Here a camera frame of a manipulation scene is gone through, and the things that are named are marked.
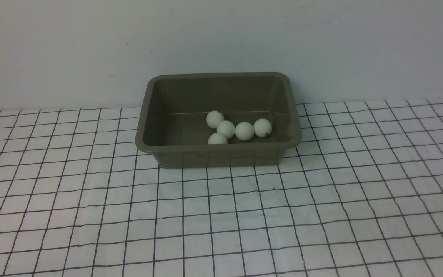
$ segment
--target black grid line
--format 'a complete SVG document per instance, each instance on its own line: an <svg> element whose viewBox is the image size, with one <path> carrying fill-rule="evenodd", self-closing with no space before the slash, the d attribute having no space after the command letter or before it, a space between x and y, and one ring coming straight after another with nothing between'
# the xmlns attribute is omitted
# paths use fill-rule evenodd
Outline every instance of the black grid line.
<svg viewBox="0 0 443 277"><path fill-rule="evenodd" d="M122 109L119 111L119 117L121 117ZM119 129L120 122L117 122L117 129ZM114 157L112 158L112 161L110 163L110 172L109 172L109 181L107 182L107 190L105 191L105 197L103 200L103 208L102 208L102 217L100 218L100 225L98 226L98 236L97 236L97 243L95 246L95 254L93 255L93 267L92 267L92 276L93 276L93 270L95 269L95 262L97 260L97 251L98 251L98 241L100 240L100 232L102 231L102 225L103 225L103 216L105 214L105 204L107 203L107 196L109 195L109 188L110 188L110 178L112 173L112 168L114 166Z"/></svg>
<svg viewBox="0 0 443 277"><path fill-rule="evenodd" d="M216 277L217 271L216 271L216 268L215 268L215 245L214 245L215 242L213 241L213 224L212 224L212 220L213 219L211 218L212 213L211 213L211 202L210 202L210 184L208 182L208 169L207 168L205 170L205 173L206 173L206 192L208 193L208 216L210 218L209 219L210 220L210 241L211 241L211 257L212 257L212 259L211 259L211 262L212 262L211 266L213 267L213 277ZM182 225L182 230L183 230L183 232L185 231L184 224Z"/></svg>
<svg viewBox="0 0 443 277"><path fill-rule="evenodd" d="M102 110L100 110L98 112L98 117L100 118L100 113L102 112ZM95 138L97 136L94 135L93 137L93 142L95 143ZM88 167L90 166L90 160L88 160L87 162L87 168L85 170L85 172L88 171ZM66 257L65 257L65 267L66 267L66 263L67 263L67 258L69 256L69 249L71 247L71 243L72 243L72 238L73 238L73 234L74 234L74 228L76 226L76 220L78 219L78 211L79 211L79 203L81 203L81 197L83 196L83 188L85 187L85 182L87 181L86 175L83 177L83 183L81 184L81 191L80 191L80 198L78 200L78 207L76 208L76 214L74 216L74 221L73 221L73 226L72 226L72 230L71 230L71 235L69 235L69 243L68 243L68 247L67 247L67 251L66 251Z"/></svg>
<svg viewBox="0 0 443 277"><path fill-rule="evenodd" d="M343 149L344 149L345 146L343 145L343 142L341 142L341 140L340 140L340 144L341 144L341 147L343 147ZM346 158L347 158L348 162L349 162L350 165L351 165L352 163L351 163L351 159L350 159L350 157L348 156L348 153L345 152L345 154L346 154ZM358 180L358 175L357 175L357 173L356 173L356 171L355 171L354 168L353 168L353 174L355 174L355 178ZM362 193L363 193L364 195L366 195L365 190L363 189L363 185L362 185L362 183L359 182L359 185L360 185L360 188L362 189ZM340 202L341 202L341 206L343 207L343 210L345 210L346 217L347 217L348 220L349 220L350 217L348 216L348 213L346 212L346 209L345 209L345 207L343 206L343 201L341 200L341 197L339 196L339 191L338 191L338 189L336 188L336 186L334 186L334 188L336 189L336 193L338 194L339 200L340 200ZM376 212L374 211L374 209L373 209L372 206L370 205L370 201L369 201L369 199L367 199L367 204L368 204L368 206L370 207L372 213L374 214L374 218L375 218L376 224L377 224L377 226L379 226L380 234L382 235L382 237L383 237L384 240L385 240L384 232L383 232L382 228L380 228L380 224L379 224L379 222L378 222ZM353 226L351 225L351 222L348 222L348 223L349 223L349 225L350 225L350 229L351 229L351 231L352 231L352 233L353 233L353 237L355 238L355 240L357 240L356 235L355 235L355 232L353 231ZM386 245L387 245L387 250L389 250L389 254L393 257L392 250L390 249L390 247L389 247L389 245L388 245L387 243L386 243ZM364 256L363 256L361 250L360 250L360 254L362 255L362 259L363 259L363 261L365 261ZM398 270L399 275L402 276L401 270L399 270L399 267L398 267L397 262L394 261L394 264L396 265L396 269ZM366 267L366 269L367 269L367 273L370 275L369 268Z"/></svg>
<svg viewBox="0 0 443 277"><path fill-rule="evenodd" d="M425 161L422 161L422 162L423 162L423 164L425 165L426 169L429 171L430 175L432 175L432 172L430 171L430 169L429 169L428 166L426 165ZM422 198L420 198L420 200L422 201L423 205L425 206L425 209L428 211L428 207L427 207L427 205L425 204L425 201L424 201ZM435 227L437 228L438 232L440 233L440 235L441 235L442 238L443 238L443 234L442 234L442 232L440 231L440 229L438 228L437 223L435 222L434 218L432 217L432 214L431 214L431 213L428 213L428 215L429 215L430 219L433 221Z"/></svg>
<svg viewBox="0 0 443 277"><path fill-rule="evenodd" d="M49 148L49 145L51 144L51 140L49 140L49 142L47 143L47 148ZM40 167L39 167L39 170L38 170L38 174L37 174L37 176L39 176L40 175L40 171L41 171L41 169L42 169L42 165L40 165ZM34 184L33 184L33 188L32 188L32 192L35 190L35 185L37 184L37 179L35 179L35 182L34 182ZM28 202L27 202L27 206L25 207L25 212L28 210L28 207L30 206L30 200L31 200L31 197L29 197L28 198ZM12 245L12 247L11 247L11 252L13 252L13 250L14 250L14 248L15 248L15 244L16 244L16 240L17 240L17 238L18 238L18 234L20 233L20 230L21 230L21 228L22 228L22 226L23 226L23 220L24 220L24 218L22 218L22 221L21 221L21 223L20 223L20 226L18 227L18 231L16 232L16 235L15 235L15 239L14 239L14 241L13 241L13 245ZM9 264L9 260L10 260L10 258L11 258L11 255L12 254L9 254L8 255L8 259L7 259L7 261L6 261L6 263L5 263L5 269L4 269L4 271L3 271L3 275L6 273L6 270L7 270L7 268L8 268L8 264Z"/></svg>
<svg viewBox="0 0 443 277"><path fill-rule="evenodd" d="M230 168L230 177L232 177L232 168ZM260 191L260 187L259 187L259 182L257 181L257 176L255 177L255 183L257 185L257 191L259 192ZM260 201L261 208L262 208L262 215L264 216L264 225L266 227L266 235L267 235L267 238L268 238L269 248L272 249L272 247L271 247L271 239L269 237L268 221L266 219L266 213L264 212L264 203L262 202L262 197L261 197L261 193L260 192L258 193L258 195L259 195L259 201ZM273 250L271 250L271 259L273 260L273 270L274 270L274 273L276 273L276 262L275 262L275 255L273 253Z"/></svg>
<svg viewBox="0 0 443 277"><path fill-rule="evenodd" d="M314 131L313 128L312 128L312 133L313 133L314 137L317 137L317 136L315 135L315 131ZM318 145L318 147L319 147L319 151L322 153L322 149L321 149L320 145ZM326 162L325 159L324 159L324 162L325 162L325 165L326 165L326 167L327 167L327 172L329 173L329 176L331 177L331 180L333 181L333 184L334 184L334 183L335 183L335 182L334 182L334 178L333 178L333 176L332 176L332 174L331 174L331 171L329 170L329 166L327 165L327 162ZM352 226L351 226L351 223L349 222L350 217L348 216L348 213L346 212L346 209L345 209L345 207L343 206L343 203L341 202L341 197L339 196L339 192L338 192L338 190L336 189L336 186L334 186L334 188L335 188L335 190L336 190L336 193L338 194L338 198L339 198L339 200L340 200L341 207L342 207L343 210L345 211L346 217L347 217L347 219L348 219L348 224L350 225L351 232L353 233L353 237L355 237L355 241L356 241L355 233L353 232L353 228L352 228ZM362 261L365 262L365 259L363 258L362 250L360 249L360 247L359 247L359 245L358 245L358 242L355 242L355 245L356 245L356 247L358 248L358 251L360 252L360 256L361 256L361 258L362 258ZM335 267L335 270L336 270L336 274L339 275L338 269L336 268L336 262L334 261L334 255L333 255L333 252L332 252L330 246L329 246L329 252L331 253L331 257L333 258L333 263L334 263L334 267Z"/></svg>

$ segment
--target grid tablecloth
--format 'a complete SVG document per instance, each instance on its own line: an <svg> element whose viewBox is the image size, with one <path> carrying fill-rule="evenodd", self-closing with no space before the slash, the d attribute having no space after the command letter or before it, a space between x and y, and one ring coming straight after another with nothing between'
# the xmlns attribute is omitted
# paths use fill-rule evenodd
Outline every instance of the grid tablecloth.
<svg viewBox="0 0 443 277"><path fill-rule="evenodd" d="M0 112L0 276L443 277L443 99L297 105L279 166L167 170L139 109Z"/></svg>

